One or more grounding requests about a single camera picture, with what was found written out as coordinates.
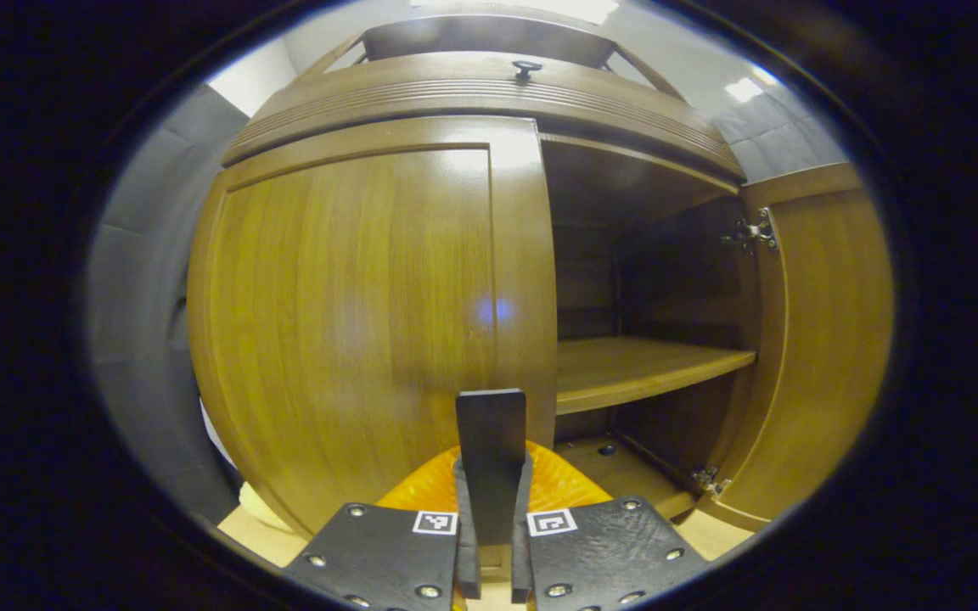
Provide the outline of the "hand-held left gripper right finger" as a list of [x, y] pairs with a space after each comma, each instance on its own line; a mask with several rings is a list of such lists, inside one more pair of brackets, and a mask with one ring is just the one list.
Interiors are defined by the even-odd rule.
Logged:
[[643, 496], [614, 498], [528, 442], [512, 539], [512, 598], [528, 610], [639, 610], [710, 562]]

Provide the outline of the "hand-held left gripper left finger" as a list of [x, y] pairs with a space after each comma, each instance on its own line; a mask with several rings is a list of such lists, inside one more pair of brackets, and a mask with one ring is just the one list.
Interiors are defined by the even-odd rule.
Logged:
[[446, 450], [376, 503], [342, 504], [284, 576], [357, 610], [465, 610], [481, 574], [458, 458]]

